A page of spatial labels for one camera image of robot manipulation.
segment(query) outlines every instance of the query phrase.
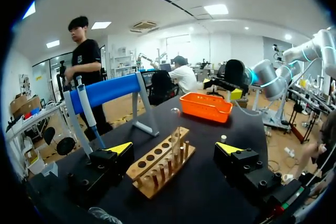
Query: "orange plastic tray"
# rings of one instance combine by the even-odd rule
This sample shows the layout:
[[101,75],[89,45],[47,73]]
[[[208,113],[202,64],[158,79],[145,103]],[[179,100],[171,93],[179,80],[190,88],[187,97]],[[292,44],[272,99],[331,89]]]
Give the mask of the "orange plastic tray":
[[223,98],[199,93],[185,94],[180,101],[184,113],[221,123],[227,121],[233,107]]

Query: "young man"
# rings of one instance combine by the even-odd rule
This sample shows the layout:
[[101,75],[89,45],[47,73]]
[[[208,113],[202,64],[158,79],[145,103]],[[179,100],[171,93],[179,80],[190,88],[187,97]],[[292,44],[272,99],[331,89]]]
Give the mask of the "young man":
[[175,70],[169,72],[172,79],[177,80],[180,87],[180,95],[189,92],[197,92],[197,81],[192,68],[187,66],[187,60],[182,56],[176,56],[174,59]]
[[[336,110],[332,111],[327,120],[323,123],[320,130],[320,139],[317,143],[309,144],[303,151],[298,169],[294,174],[294,178],[299,178],[303,169],[308,165],[308,161],[311,158],[319,168],[325,163],[329,154],[331,153],[334,145],[336,144]],[[322,169],[325,173],[329,171],[336,162],[336,150],[331,154],[327,163]]]
[[[66,70],[65,75],[68,82],[74,79],[76,85],[78,85],[76,80],[78,76],[82,76],[82,83],[86,86],[102,81],[100,49],[95,40],[86,38],[88,25],[88,18],[80,16],[72,20],[68,26],[72,40],[77,43],[77,48],[72,52],[72,67]],[[92,108],[92,112],[100,135],[112,130],[112,126],[106,122],[102,105]],[[84,113],[80,116],[88,127],[85,131],[86,136],[89,140],[95,139]]]

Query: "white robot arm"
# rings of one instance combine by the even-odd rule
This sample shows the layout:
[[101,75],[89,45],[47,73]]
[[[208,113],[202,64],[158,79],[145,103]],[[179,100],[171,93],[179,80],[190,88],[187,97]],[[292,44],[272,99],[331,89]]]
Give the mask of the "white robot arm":
[[320,30],[314,39],[286,50],[283,56],[286,64],[277,70],[269,60],[263,60],[248,72],[252,82],[263,88],[270,101],[279,99],[288,83],[301,72],[298,61],[310,62],[320,58],[325,73],[336,79],[336,47],[328,30]]

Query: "yellow triangle marker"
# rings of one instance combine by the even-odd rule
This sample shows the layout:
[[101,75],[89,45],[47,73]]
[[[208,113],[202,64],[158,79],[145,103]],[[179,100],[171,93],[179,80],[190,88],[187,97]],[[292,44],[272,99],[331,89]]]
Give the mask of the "yellow triangle marker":
[[230,145],[227,145],[227,144],[223,144],[223,143],[220,143],[220,142],[217,142],[216,144],[220,148],[222,148],[223,150],[225,150],[225,152],[227,154],[231,154],[231,153],[236,152],[236,151],[243,151],[243,149],[239,149],[239,148],[236,148],[236,147],[233,147],[233,146],[230,146]]
[[129,142],[129,143],[121,144],[121,145],[118,145],[118,146],[106,149],[104,151],[113,151],[113,152],[116,152],[118,154],[118,156],[119,156],[120,153],[122,153],[131,144],[133,144],[133,143]]

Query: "small white cap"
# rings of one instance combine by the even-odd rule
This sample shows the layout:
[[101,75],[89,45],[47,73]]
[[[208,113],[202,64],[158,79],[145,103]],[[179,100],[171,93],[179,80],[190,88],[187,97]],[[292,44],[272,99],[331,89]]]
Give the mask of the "small white cap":
[[222,135],[222,136],[220,137],[220,139],[221,139],[221,142],[222,142],[222,143],[225,143],[225,141],[226,141],[226,135]]

